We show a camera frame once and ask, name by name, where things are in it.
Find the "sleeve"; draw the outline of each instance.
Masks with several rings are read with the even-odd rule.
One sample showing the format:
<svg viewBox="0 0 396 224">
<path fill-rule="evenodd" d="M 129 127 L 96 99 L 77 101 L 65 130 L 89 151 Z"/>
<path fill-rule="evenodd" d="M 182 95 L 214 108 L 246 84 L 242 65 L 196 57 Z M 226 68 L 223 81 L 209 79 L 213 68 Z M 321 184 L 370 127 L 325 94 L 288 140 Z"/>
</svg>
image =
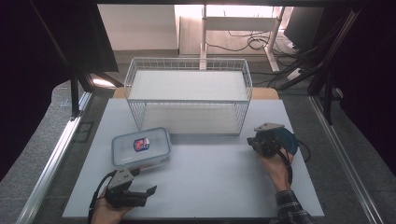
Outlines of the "sleeve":
<svg viewBox="0 0 396 224">
<path fill-rule="evenodd" d="M 292 190 L 276 194 L 278 224 L 312 224 L 317 223 L 298 202 Z"/>
</svg>

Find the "hand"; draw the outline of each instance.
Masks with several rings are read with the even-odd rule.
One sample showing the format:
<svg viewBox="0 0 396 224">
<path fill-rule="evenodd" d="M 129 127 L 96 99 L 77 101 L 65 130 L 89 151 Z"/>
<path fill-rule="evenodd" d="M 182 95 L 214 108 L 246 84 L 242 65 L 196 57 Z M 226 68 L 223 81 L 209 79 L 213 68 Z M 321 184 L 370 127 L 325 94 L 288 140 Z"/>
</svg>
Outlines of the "hand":
<svg viewBox="0 0 396 224">
<path fill-rule="evenodd" d="M 285 148 L 281 148 L 280 151 L 286 156 L 286 158 L 289 158 L 291 164 L 293 156 L 289 154 Z M 272 158 L 260 156 L 260 161 L 264 165 L 265 169 L 267 169 L 276 192 L 290 190 L 288 169 L 286 168 L 285 162 L 283 162 L 279 155 L 275 154 Z"/>
<path fill-rule="evenodd" d="M 118 224 L 122 217 L 131 211 L 132 207 L 113 208 L 105 198 L 104 189 L 96 200 L 91 224 Z"/>
</svg>

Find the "black curtain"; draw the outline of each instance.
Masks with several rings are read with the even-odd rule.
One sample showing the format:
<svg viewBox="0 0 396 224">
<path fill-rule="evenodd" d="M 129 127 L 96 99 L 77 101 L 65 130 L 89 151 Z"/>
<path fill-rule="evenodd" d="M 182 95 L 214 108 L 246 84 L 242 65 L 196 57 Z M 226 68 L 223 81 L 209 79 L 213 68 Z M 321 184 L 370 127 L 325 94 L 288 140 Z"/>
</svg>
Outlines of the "black curtain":
<svg viewBox="0 0 396 224">
<path fill-rule="evenodd" d="M 396 6 L 368 1 L 337 52 L 341 107 L 396 174 Z"/>
<path fill-rule="evenodd" d="M 52 90 L 78 71 L 118 72 L 96 4 L 0 2 L 0 178 L 45 116 Z"/>
</svg>

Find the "white wire basket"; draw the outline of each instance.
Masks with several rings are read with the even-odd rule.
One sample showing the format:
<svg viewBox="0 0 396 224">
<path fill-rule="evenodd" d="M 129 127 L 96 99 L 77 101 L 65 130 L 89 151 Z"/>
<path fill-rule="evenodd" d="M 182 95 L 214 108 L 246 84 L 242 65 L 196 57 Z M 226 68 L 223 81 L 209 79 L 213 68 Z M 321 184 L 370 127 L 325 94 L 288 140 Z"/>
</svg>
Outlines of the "white wire basket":
<svg viewBox="0 0 396 224">
<path fill-rule="evenodd" d="M 238 135 L 252 84 L 244 59 L 133 58 L 124 93 L 139 131 Z"/>
</svg>

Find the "label on container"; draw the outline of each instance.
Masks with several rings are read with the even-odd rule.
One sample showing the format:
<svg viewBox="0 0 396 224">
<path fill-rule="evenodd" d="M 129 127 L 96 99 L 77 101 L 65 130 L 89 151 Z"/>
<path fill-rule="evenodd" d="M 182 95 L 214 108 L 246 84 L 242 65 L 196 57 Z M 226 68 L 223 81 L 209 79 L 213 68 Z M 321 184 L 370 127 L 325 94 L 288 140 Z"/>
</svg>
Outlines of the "label on container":
<svg viewBox="0 0 396 224">
<path fill-rule="evenodd" d="M 136 152 L 144 151 L 149 149 L 149 139 L 148 138 L 139 138 L 134 140 L 134 150 Z"/>
</svg>

